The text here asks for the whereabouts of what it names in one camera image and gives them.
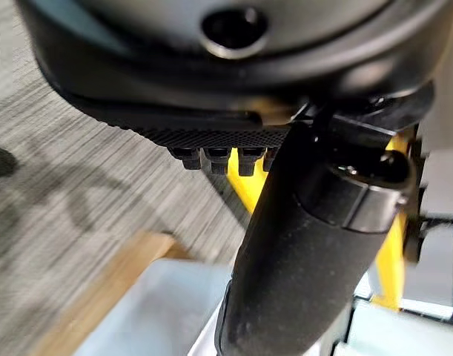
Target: yellow bar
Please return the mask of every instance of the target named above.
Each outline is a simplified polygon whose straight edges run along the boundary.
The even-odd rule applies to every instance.
[[[254,175],[252,177],[240,177],[238,151],[236,148],[233,149],[228,164],[228,180],[251,214],[256,207],[257,200],[259,200],[267,176],[268,174],[262,170],[262,159],[258,159],[254,167]]]
[[[407,142],[394,138],[387,149],[406,152]],[[256,162],[252,177],[240,177],[237,150],[233,149],[228,167],[228,179],[250,213],[254,211],[267,174],[262,170],[262,159]],[[399,214],[377,254],[376,264],[383,295],[375,295],[373,303],[390,309],[399,309],[404,290],[403,238],[406,215]]]

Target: black cylindrical handle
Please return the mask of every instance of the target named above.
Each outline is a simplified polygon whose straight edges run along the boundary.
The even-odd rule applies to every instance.
[[[220,355],[302,355],[350,300],[412,182],[399,153],[355,154],[291,129],[237,256]]]

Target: wooden board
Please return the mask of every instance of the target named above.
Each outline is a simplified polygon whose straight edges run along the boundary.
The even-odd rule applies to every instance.
[[[188,255],[170,235],[143,231],[136,234],[62,314],[30,356],[71,356],[141,273],[154,260],[162,257],[185,259]]]

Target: circular hole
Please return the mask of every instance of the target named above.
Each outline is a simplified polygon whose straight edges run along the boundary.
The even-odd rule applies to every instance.
[[[202,22],[206,49],[215,56],[230,59],[259,51],[267,28],[266,17],[252,7],[217,11]]]

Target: gray carpet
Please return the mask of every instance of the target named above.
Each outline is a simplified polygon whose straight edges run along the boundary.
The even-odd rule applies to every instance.
[[[0,178],[0,356],[27,354],[139,229],[171,231],[219,263],[242,239],[248,215],[225,179],[185,171],[45,84],[10,0],[0,0],[0,147],[19,161]]]

